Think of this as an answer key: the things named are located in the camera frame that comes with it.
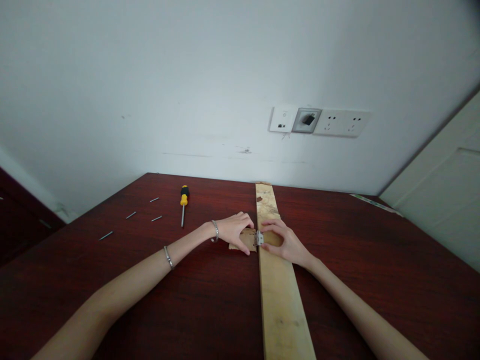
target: wrist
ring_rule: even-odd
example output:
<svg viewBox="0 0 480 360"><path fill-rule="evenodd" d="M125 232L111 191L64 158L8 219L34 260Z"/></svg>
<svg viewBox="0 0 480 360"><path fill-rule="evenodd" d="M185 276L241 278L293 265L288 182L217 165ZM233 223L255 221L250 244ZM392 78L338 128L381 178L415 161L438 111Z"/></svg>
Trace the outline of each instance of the wrist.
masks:
<svg viewBox="0 0 480 360"><path fill-rule="evenodd" d="M310 272L314 267L316 261L320 260L313 256L311 253L308 253L308 255L305 257L303 264L301 264L301 267Z"/></svg>
<svg viewBox="0 0 480 360"><path fill-rule="evenodd" d="M215 225L211 221L203 223L199 227L199 229L201 230L202 239L204 241L208 240L208 239L211 239L211 238L215 238L217 236L217 231L215 230Z"/></svg>

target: white door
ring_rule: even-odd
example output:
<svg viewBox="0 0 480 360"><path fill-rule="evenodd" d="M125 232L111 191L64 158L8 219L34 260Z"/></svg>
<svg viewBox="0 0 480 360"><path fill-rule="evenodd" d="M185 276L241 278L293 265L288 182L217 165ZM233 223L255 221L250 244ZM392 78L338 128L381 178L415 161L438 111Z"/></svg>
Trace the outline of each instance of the white door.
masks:
<svg viewBox="0 0 480 360"><path fill-rule="evenodd" d="M480 92L380 198L480 273Z"/></svg>

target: small wood block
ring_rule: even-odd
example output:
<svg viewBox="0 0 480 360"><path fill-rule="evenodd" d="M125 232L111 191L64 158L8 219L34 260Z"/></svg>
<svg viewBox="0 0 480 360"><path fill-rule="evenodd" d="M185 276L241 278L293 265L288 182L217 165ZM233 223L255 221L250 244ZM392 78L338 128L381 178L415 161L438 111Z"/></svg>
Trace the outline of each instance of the small wood block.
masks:
<svg viewBox="0 0 480 360"><path fill-rule="evenodd" d="M255 246L255 233L257 230L251 229L251 228L246 228L243 229L240 233L240 240L242 243L246 245L248 250L257 252L257 247ZM239 248L236 247L235 245L228 244L228 249L229 250L238 250Z"/></svg>
<svg viewBox="0 0 480 360"><path fill-rule="evenodd" d="M257 183L256 217L261 230L267 219L280 219L274 190L270 184ZM267 244L280 246L283 239L268 231ZM265 360L315 359L297 278L290 261L258 249L260 261L261 313Z"/></svg>

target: power outlet panel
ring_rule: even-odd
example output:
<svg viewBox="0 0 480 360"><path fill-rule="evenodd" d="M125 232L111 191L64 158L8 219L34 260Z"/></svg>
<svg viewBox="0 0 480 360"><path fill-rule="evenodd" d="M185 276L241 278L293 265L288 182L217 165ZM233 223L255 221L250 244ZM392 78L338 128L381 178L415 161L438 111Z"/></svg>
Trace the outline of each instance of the power outlet panel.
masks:
<svg viewBox="0 0 480 360"><path fill-rule="evenodd" d="M289 133L292 131L294 118L297 114L297 108L291 105L275 106L271 113L270 126L271 132Z"/></svg>
<svg viewBox="0 0 480 360"><path fill-rule="evenodd" d="M372 113L369 111L324 109L313 134L356 138L371 117Z"/></svg>
<svg viewBox="0 0 480 360"><path fill-rule="evenodd" d="M291 132L304 134L313 133L315 126L317 126L317 122L319 121L321 112L322 110L317 108L299 108Z"/></svg>
<svg viewBox="0 0 480 360"><path fill-rule="evenodd" d="M343 129L346 129L344 136L349 138L359 136L371 117L372 113L368 111L345 110L343 112Z"/></svg>
<svg viewBox="0 0 480 360"><path fill-rule="evenodd" d="M343 136L344 110L323 109L316 124L314 135Z"/></svg>

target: silver bracelet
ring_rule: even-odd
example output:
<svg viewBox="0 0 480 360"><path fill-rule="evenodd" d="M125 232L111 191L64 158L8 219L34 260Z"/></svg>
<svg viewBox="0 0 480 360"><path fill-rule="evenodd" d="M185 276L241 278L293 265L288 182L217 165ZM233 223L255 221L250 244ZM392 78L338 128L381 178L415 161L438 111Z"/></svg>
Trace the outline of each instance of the silver bracelet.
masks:
<svg viewBox="0 0 480 360"><path fill-rule="evenodd" d="M168 260L168 263L170 264L170 268L173 270L175 267L174 267L174 264L172 263L172 259L170 258L169 251L167 250L167 247L164 246L163 250L165 250L166 259Z"/></svg>
<svg viewBox="0 0 480 360"><path fill-rule="evenodd" d="M216 231L216 238L214 239L213 237L210 239L212 243L216 243L219 240L219 227L217 226L217 222L215 220L211 221L213 225L215 225L215 231Z"/></svg>

